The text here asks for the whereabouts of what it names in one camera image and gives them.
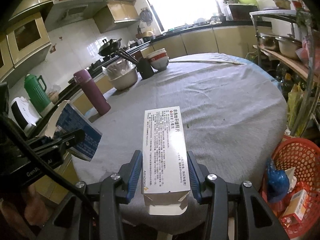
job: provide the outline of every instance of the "black countertop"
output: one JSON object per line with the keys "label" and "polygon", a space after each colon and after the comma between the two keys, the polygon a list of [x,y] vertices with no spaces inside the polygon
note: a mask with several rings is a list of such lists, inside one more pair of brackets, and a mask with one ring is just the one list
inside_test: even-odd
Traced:
{"label": "black countertop", "polygon": [[[258,21],[257,22],[258,26],[261,27],[272,27],[271,22],[267,22],[267,21]],[[167,33],[164,33],[162,35],[157,36],[154,40],[151,40],[151,43],[157,42],[157,41],[161,41],[164,40],[166,38],[172,37],[172,36],[176,36],[176,35],[180,35],[183,33],[188,33],[188,32],[194,32],[194,31],[199,31],[199,30],[204,30],[204,29],[210,29],[210,28],[219,28],[219,27],[233,27],[233,26],[253,26],[252,21],[225,21],[221,24],[216,24],[216,25],[202,25],[202,26],[198,26],[198,27],[193,27],[193,28],[188,28],[188,29],[184,29],[184,30],[180,30],[178,32],[173,32],[173,31],[169,31]]]}
{"label": "black countertop", "polygon": [[[258,26],[272,27],[271,22],[258,21],[257,24],[258,24]],[[203,26],[180,30],[178,32],[170,31],[170,32],[167,32],[167,33],[164,33],[164,34],[157,36],[155,39],[153,39],[151,41],[145,42],[139,46],[128,49],[127,52],[129,54],[133,54],[133,53],[137,52],[138,50],[144,49],[144,48],[152,45],[152,43],[155,43],[157,41],[161,41],[161,40],[164,40],[164,39],[176,36],[176,35],[180,35],[182,33],[210,29],[210,28],[232,27],[232,26],[253,26],[253,23],[252,23],[252,21],[226,21],[222,24],[217,24],[217,25],[209,25],[208,24],[208,25],[203,25]],[[93,71],[90,72],[90,75],[92,76],[92,78],[95,78],[96,76],[98,76],[99,74],[102,73],[102,67],[106,67],[106,66],[110,65],[111,63],[115,62],[118,59],[119,59],[119,57],[116,56],[106,62],[102,62],[101,65],[98,65]],[[37,136],[42,131],[42,129],[46,126],[46,124],[49,122],[50,117],[56,111],[58,105],[64,100],[69,100],[80,89],[81,89],[80,85],[78,85],[74,82],[74,83],[68,85],[62,92],[60,92],[59,100],[57,101],[57,103],[54,105],[54,107],[49,111],[49,113],[45,117],[43,117],[42,119],[40,119],[38,121],[37,127],[30,133],[28,138],[33,138],[33,137]]]}

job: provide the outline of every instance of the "white bowl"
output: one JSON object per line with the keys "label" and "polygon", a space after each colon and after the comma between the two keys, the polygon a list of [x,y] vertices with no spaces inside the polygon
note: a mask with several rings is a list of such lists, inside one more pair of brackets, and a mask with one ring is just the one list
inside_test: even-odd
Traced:
{"label": "white bowl", "polygon": [[133,86],[138,81],[138,73],[135,68],[127,72],[126,74],[110,80],[110,83],[117,90],[124,90],[128,87]]}
{"label": "white bowl", "polygon": [[147,59],[151,66],[159,71],[167,69],[169,57],[165,49],[159,49],[147,55]]}

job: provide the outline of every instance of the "kettle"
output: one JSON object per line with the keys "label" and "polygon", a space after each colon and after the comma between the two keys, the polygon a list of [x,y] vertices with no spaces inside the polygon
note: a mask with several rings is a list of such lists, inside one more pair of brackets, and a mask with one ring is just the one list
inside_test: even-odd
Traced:
{"label": "kettle", "polygon": [[[42,81],[44,89],[42,88],[39,80]],[[27,74],[24,79],[24,88],[30,97],[30,101],[35,109],[44,117],[52,108],[53,103],[45,93],[47,85],[45,84],[42,76],[38,78],[35,75]]]}

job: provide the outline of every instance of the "purple thermos bottle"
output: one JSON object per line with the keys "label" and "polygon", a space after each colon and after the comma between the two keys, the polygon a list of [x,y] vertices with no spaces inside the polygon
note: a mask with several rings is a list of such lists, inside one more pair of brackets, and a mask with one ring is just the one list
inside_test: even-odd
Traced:
{"label": "purple thermos bottle", "polygon": [[103,97],[101,91],[86,69],[74,73],[73,76],[100,115],[104,115],[111,109],[111,106]]}

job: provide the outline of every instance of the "gray tablecloth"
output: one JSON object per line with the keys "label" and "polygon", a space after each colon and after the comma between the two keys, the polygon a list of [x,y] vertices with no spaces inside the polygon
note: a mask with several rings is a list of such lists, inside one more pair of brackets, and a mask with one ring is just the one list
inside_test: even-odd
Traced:
{"label": "gray tablecloth", "polygon": [[[178,59],[235,60],[208,53]],[[126,92],[105,94],[111,110],[93,124],[103,133],[91,162],[73,157],[81,180],[94,183],[117,172],[142,149],[143,118],[148,109],[180,106],[187,150],[225,181],[250,180],[260,187],[266,159],[281,140],[286,103],[268,75],[254,64],[170,63],[167,70],[141,80]],[[92,109],[86,115],[94,116]],[[144,209],[141,182],[134,199],[122,205],[125,220],[170,234],[189,231],[205,220],[206,206],[189,194],[180,216],[151,216]]]}

